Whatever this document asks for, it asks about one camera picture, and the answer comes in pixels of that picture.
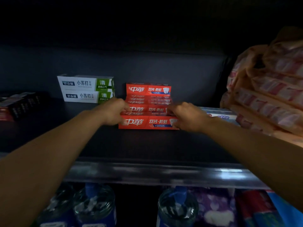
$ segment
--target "water bottle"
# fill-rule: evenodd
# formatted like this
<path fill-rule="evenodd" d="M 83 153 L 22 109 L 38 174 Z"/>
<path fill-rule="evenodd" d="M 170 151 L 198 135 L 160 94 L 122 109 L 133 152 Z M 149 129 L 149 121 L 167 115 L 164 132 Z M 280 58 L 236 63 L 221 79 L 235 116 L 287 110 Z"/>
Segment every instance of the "water bottle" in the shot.
<path fill-rule="evenodd" d="M 198 211 L 197 199 L 186 187 L 167 189 L 159 197 L 157 227 L 191 227 Z"/>
<path fill-rule="evenodd" d="M 62 183 L 50 203 L 36 220 L 39 227 L 75 227 L 72 210 L 74 189 L 68 183 Z"/>
<path fill-rule="evenodd" d="M 79 227 L 114 227 L 117 223 L 115 194 L 111 187 L 85 183 L 75 194 L 74 213 Z"/>

